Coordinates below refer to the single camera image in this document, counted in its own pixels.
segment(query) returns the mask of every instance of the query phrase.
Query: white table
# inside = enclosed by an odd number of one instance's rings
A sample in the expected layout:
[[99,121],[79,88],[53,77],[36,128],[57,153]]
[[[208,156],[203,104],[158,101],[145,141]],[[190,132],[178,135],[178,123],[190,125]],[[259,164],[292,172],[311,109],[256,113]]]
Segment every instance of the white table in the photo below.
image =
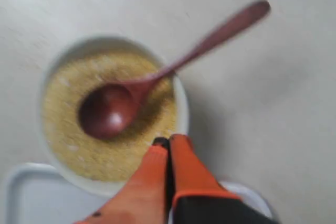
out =
[[[0,178],[47,162],[38,81],[80,37],[113,33],[173,60],[250,0],[0,0]],[[269,0],[272,15],[181,72],[206,165],[260,191],[284,223],[334,223],[335,0]]]

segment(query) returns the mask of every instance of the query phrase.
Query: bowl rim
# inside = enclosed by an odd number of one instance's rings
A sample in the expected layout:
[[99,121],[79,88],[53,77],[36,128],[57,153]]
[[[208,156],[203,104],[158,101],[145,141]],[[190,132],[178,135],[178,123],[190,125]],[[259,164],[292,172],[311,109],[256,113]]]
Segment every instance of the bowl rim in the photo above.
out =
[[[70,168],[68,168],[65,164],[63,164],[54,152],[51,150],[47,141],[48,138],[45,134],[44,130],[44,120],[42,118],[43,112],[43,101],[45,97],[45,91],[47,85],[50,81],[50,78],[53,76],[55,71],[63,66],[70,56],[70,53],[73,52],[74,49],[82,49],[83,46],[88,45],[89,43],[97,43],[100,41],[110,41],[110,42],[122,42],[128,45],[131,45],[141,52],[143,52],[149,58],[152,58],[156,61],[158,65],[164,65],[165,59],[161,56],[156,55],[152,51],[150,51],[147,47],[143,46],[141,43],[136,42],[134,40],[118,36],[118,35],[94,35],[85,38],[77,39],[75,42],[69,43],[64,49],[60,50],[56,53],[56,56],[52,59],[52,61],[48,64],[46,69],[44,70],[42,77],[39,83],[38,89],[38,99],[37,99],[37,125],[38,125],[38,140],[39,145],[42,147],[44,153],[46,153],[51,164],[59,171],[59,173],[72,184],[82,188],[85,191],[90,193],[100,195],[100,196],[111,196],[111,193],[115,190],[119,190],[125,183],[124,182],[101,182],[98,180],[91,180],[88,178],[84,178],[80,175],[77,175]],[[190,112],[188,106],[188,100],[186,96],[185,89],[176,74],[172,76],[173,79],[173,87],[175,94],[175,101],[177,106],[177,123],[176,133],[188,134],[189,131],[189,123],[190,123]]]

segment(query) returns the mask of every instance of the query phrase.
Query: bowl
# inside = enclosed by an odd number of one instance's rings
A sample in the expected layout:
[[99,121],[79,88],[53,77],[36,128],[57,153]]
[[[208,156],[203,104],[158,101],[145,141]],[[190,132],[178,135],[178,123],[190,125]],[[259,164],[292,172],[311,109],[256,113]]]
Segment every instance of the bowl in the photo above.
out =
[[[42,83],[39,91],[38,100],[38,125],[40,142],[47,154],[51,164],[58,169],[60,174],[72,184],[96,195],[111,196],[115,190],[119,190],[124,182],[101,182],[91,180],[77,175],[65,164],[60,162],[52,151],[51,147],[47,143],[47,137],[44,132],[43,119],[42,119],[42,104],[45,96],[46,87],[49,84],[51,77],[56,71],[69,61],[87,57],[89,54],[93,54],[102,50],[118,50],[127,49],[129,51],[140,52],[148,59],[153,61],[157,66],[163,66],[165,60],[146,49],[143,45],[131,41],[126,38],[117,36],[98,36],[93,38],[82,39],[61,51],[51,63],[49,68],[43,75]],[[176,120],[176,133],[187,134],[189,128],[189,107],[187,97],[183,85],[177,75],[172,76],[173,88],[175,95],[175,102],[177,107],[177,120]]]

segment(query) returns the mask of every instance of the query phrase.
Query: yellow grain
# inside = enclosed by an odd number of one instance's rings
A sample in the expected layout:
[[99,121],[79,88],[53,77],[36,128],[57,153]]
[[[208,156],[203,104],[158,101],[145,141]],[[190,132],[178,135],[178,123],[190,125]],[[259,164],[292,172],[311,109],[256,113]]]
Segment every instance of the yellow grain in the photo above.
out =
[[176,104],[170,79],[148,97],[134,124],[110,141],[86,135],[77,121],[81,101],[94,88],[156,72],[157,66],[133,52],[102,52],[72,61],[51,78],[43,102],[44,129],[57,158],[80,176],[117,182],[139,166],[153,139],[175,131]]

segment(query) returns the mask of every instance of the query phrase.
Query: brown spoon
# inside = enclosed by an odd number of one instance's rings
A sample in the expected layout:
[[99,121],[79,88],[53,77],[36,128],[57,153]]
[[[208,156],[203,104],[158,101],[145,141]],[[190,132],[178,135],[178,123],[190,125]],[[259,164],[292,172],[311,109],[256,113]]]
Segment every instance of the brown spoon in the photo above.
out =
[[133,122],[141,104],[162,78],[255,24],[269,11],[270,5],[266,0],[255,1],[221,24],[170,66],[140,80],[108,83],[93,90],[79,109],[81,127],[88,135],[100,139],[119,134]]

